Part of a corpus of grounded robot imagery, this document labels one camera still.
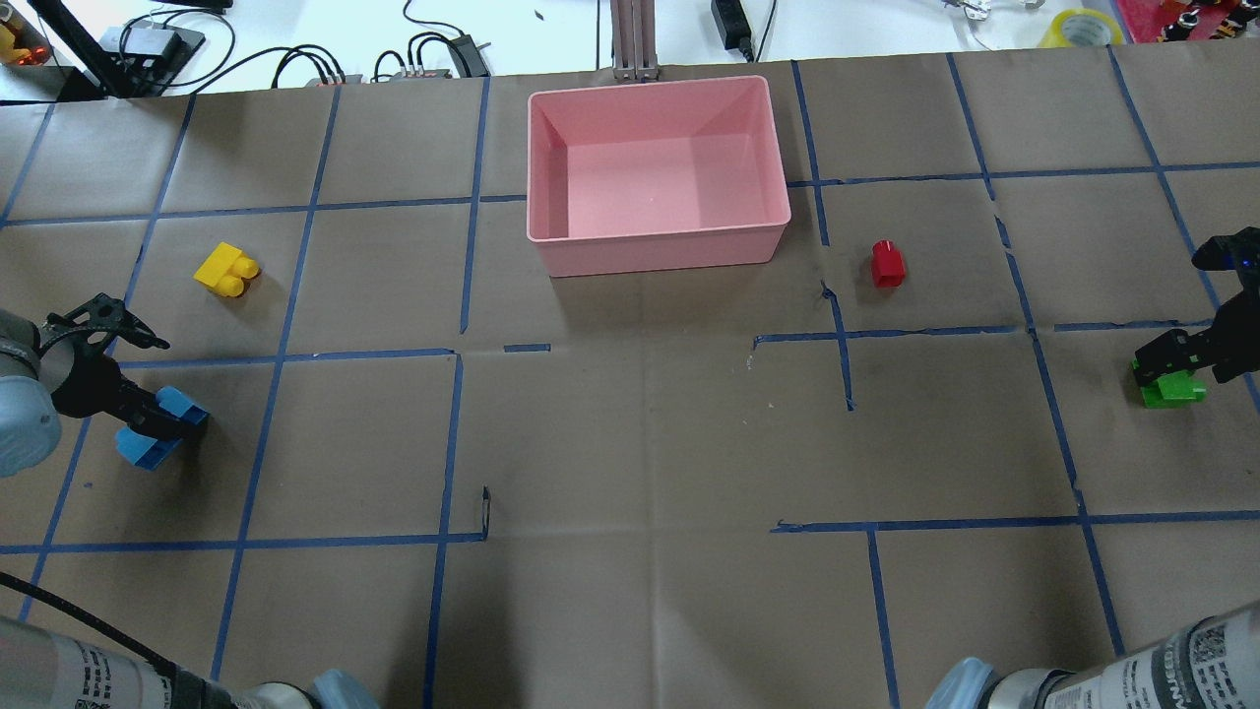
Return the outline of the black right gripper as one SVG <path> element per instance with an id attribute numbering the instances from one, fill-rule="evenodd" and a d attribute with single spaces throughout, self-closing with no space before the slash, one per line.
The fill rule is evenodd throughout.
<path id="1" fill-rule="evenodd" d="M 1135 378 L 1160 378 L 1211 366 L 1218 383 L 1232 382 L 1259 364 L 1259 228 L 1213 235 L 1191 262 L 1201 271 L 1232 271 L 1240 292 L 1217 309 L 1206 331 L 1169 329 L 1134 353 Z"/>

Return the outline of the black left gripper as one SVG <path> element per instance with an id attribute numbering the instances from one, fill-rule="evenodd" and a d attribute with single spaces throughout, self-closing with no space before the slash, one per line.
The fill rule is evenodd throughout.
<path id="1" fill-rule="evenodd" d="M 140 350 L 170 349 L 170 343 L 131 314 L 123 300 L 105 292 L 68 314 L 48 315 L 42 326 L 42 363 L 50 366 L 55 355 L 68 359 L 63 375 L 50 383 L 50 403 L 57 412 L 76 419 L 108 414 L 129 421 L 126 429 L 131 434 L 156 441 L 202 434 L 202 409 L 180 416 L 163 411 L 158 395 L 122 375 L 118 361 L 108 353 L 116 340 Z"/>

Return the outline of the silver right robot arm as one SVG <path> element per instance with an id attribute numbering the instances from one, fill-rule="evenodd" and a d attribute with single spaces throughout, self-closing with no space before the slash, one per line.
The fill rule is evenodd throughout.
<path id="1" fill-rule="evenodd" d="M 1240 291 L 1200 332 L 1169 329 L 1138 349 L 1135 385 L 1148 408 L 1177 408 L 1206 394 L 1200 369 L 1216 382 L 1257 369 L 1259 232 L 1247 227 L 1198 246 L 1192 264 L 1231 271 Z M 931 708 L 1255 708 L 1259 701 L 1259 610 L 1206 616 L 1160 641 L 1084 672 L 1024 669 L 999 675 L 976 657 L 958 662 L 929 696 Z"/>

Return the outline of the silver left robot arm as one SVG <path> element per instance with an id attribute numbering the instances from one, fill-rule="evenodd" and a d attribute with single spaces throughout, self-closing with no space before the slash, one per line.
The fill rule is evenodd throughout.
<path id="1" fill-rule="evenodd" d="M 60 443 L 63 418 L 105 414 L 123 427 L 120 452 L 152 470 L 185 440 L 198 438 L 208 413 L 181 390 L 146 390 L 111 355 L 116 340 L 136 349 L 168 349 L 121 298 L 98 293 L 68 314 L 42 322 L 3 314 L 3 476 L 43 463 Z M 233 690 L 135 640 L 64 597 L 3 574 L 3 587 L 69 616 L 100 637 L 105 649 L 3 618 L 5 708 L 374 708 L 375 696 L 350 672 L 329 669 L 309 686 L 257 683 Z"/>

